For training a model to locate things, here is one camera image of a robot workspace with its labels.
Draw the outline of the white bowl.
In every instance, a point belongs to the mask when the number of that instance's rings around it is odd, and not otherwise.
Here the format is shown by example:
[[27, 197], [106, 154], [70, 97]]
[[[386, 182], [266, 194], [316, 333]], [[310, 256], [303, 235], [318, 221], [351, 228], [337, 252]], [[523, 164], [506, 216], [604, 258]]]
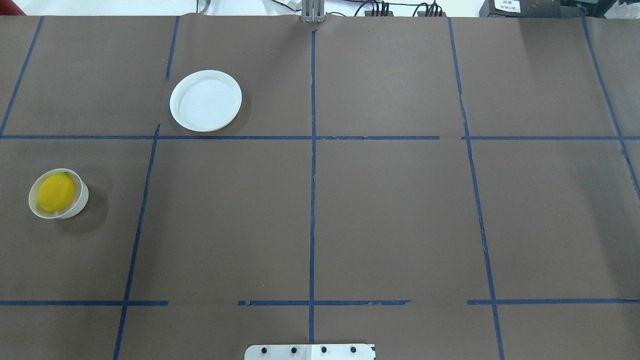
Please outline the white bowl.
[[[43, 210], [37, 202], [38, 189], [41, 186], [43, 180], [45, 180], [48, 176], [57, 173], [68, 173], [68, 175], [73, 178], [76, 186], [75, 196], [73, 199], [73, 203], [71, 203], [71, 205], [66, 209], [57, 210], [55, 212], [47, 212], [46, 210]], [[39, 218], [48, 220], [68, 219], [76, 216], [84, 209], [88, 201], [89, 188], [75, 171], [67, 168], [56, 168], [41, 175], [30, 188], [28, 195], [28, 204], [31, 212]]]

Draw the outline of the yellow lemon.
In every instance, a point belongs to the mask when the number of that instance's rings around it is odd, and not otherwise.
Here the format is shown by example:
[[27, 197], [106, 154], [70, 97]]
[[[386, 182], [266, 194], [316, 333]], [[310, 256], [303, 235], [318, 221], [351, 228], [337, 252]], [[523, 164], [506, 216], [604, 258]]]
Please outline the yellow lemon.
[[43, 180], [38, 189], [37, 202], [46, 212], [57, 212], [74, 202], [76, 184], [66, 172], [55, 173]]

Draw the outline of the aluminium frame post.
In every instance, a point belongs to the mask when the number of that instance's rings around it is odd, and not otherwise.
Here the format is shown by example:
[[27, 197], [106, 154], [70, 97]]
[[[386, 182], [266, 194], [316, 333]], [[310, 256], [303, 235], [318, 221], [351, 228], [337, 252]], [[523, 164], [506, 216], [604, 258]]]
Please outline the aluminium frame post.
[[324, 0], [301, 0], [301, 21], [303, 23], [324, 23], [326, 14]]

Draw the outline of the black computer box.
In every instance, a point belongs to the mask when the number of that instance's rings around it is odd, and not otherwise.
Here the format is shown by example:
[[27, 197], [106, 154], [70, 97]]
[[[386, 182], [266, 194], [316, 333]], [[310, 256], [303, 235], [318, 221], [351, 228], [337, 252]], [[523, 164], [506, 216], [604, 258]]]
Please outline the black computer box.
[[561, 0], [485, 0], [480, 18], [580, 18], [581, 10]]

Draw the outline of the white round plate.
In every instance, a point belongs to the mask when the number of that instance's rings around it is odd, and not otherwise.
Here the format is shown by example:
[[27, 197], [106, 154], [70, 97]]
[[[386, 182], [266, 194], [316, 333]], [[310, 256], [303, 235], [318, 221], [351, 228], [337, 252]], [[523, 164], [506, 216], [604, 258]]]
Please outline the white round plate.
[[242, 88], [224, 71], [195, 71], [180, 80], [169, 98], [173, 120], [192, 132], [217, 132], [228, 126], [243, 104]]

